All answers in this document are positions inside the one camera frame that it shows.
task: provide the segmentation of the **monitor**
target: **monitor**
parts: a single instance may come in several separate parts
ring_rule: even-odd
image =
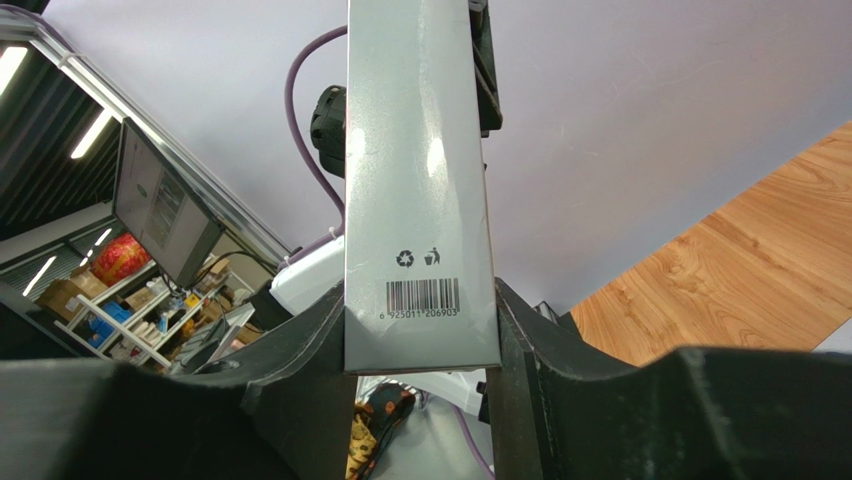
[[[113,214],[169,278],[189,287],[224,226],[129,118],[121,126]]]

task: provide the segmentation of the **fluorescent light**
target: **fluorescent light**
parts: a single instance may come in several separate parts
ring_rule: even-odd
[[[3,95],[6,86],[15,76],[27,52],[26,47],[8,47],[3,52],[3,56],[0,57],[0,95]]]
[[[106,240],[106,236],[109,235],[109,232],[111,232],[111,231],[112,231],[111,228],[107,228],[106,230],[104,230],[104,233],[102,233],[101,236],[98,238],[98,241],[95,242],[95,246],[97,247],[98,245],[103,243],[103,241]]]
[[[32,280],[30,280],[29,285],[27,285],[27,288],[24,289],[24,296],[25,297],[30,294],[30,290],[32,290],[33,287],[35,287],[35,284],[38,283],[41,276],[44,275],[44,272],[46,272],[47,269],[50,268],[50,264],[53,263],[54,260],[56,260],[56,255],[48,258],[47,261],[44,262],[44,265],[41,267],[41,270],[39,270],[38,273],[36,273],[36,276],[33,277]]]
[[[83,139],[80,140],[79,144],[77,144],[77,148],[75,148],[74,151],[71,152],[71,158],[76,160],[89,151],[89,147],[91,147],[92,144],[95,143],[95,139],[97,139],[98,135],[100,135],[101,132],[104,130],[104,127],[106,127],[106,124],[110,118],[112,118],[112,113],[107,110],[102,111],[101,114],[98,115],[98,118],[95,120],[95,123],[92,124],[91,128],[89,128],[89,131],[86,132],[85,135],[83,135]]]

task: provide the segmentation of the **blue bin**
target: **blue bin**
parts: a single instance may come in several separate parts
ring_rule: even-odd
[[[115,302],[109,302],[103,306],[104,312],[109,314],[112,318],[116,319],[119,323],[124,323],[128,318],[132,315],[127,310],[121,308]],[[89,345],[98,348],[104,343],[104,340],[109,338],[112,335],[112,332],[115,329],[109,323],[105,322],[103,319],[96,317],[94,320],[89,322],[89,328],[95,331],[95,334],[92,338],[89,339]]]

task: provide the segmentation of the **metal frame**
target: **metal frame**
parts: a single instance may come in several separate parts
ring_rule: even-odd
[[[287,245],[276,239],[271,230],[231,195],[198,159],[95,68],[85,55],[65,48],[60,39],[33,19],[4,11],[0,11],[0,38],[29,42],[103,108],[114,112],[116,118],[129,117],[136,122],[207,204],[254,242],[263,254],[277,259],[290,254]]]

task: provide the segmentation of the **wood grain surface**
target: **wood grain surface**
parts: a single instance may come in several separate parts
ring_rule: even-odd
[[[636,365],[679,345],[813,349],[852,316],[852,123],[572,313]]]

